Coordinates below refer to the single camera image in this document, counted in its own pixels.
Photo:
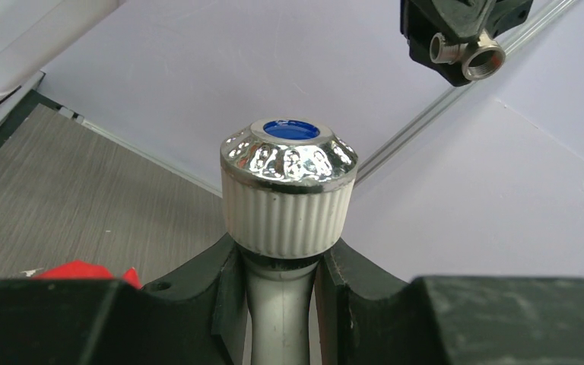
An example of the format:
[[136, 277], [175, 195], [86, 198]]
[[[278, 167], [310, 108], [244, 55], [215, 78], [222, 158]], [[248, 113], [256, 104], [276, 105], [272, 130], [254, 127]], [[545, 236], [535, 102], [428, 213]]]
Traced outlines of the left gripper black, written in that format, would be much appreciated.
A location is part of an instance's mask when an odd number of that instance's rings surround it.
[[401, 2], [401, 34], [414, 62], [436, 71], [454, 87], [469, 83], [460, 66], [437, 64], [430, 57], [433, 36], [441, 33], [455, 43], [476, 39], [485, 28], [492, 38], [523, 24], [533, 0]]

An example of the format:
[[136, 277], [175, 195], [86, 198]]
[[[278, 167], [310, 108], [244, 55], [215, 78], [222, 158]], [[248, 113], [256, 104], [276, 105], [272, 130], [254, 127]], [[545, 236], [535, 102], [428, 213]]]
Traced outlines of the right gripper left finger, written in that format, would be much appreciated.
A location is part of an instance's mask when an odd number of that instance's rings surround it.
[[240, 364], [240, 251], [229, 236], [138, 289], [115, 280], [0, 280], [0, 364]]

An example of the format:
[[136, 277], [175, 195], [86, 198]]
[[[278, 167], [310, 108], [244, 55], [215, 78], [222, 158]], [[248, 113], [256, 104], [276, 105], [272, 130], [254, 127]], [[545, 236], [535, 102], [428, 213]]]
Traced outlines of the white faucet with chrome head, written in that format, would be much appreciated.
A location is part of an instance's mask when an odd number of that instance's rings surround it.
[[327, 125], [261, 119], [220, 146], [224, 220], [246, 268], [254, 364], [308, 364], [321, 256], [340, 239], [358, 169]]

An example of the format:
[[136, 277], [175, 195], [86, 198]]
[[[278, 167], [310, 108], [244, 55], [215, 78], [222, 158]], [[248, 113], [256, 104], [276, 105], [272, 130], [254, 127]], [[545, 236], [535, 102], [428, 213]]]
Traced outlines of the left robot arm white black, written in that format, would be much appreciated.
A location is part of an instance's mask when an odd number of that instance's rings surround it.
[[[0, 1], [0, 103], [122, 5], [121, 1]], [[454, 87], [495, 74], [496, 38], [523, 24], [530, 1], [402, 1], [400, 31], [412, 61]]]

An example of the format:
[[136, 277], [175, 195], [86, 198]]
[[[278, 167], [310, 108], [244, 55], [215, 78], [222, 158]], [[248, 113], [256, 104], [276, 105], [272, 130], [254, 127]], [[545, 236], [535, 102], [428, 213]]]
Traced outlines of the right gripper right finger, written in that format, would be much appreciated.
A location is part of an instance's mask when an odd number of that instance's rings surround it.
[[584, 364], [584, 278], [404, 282], [338, 241], [315, 294], [325, 364]]

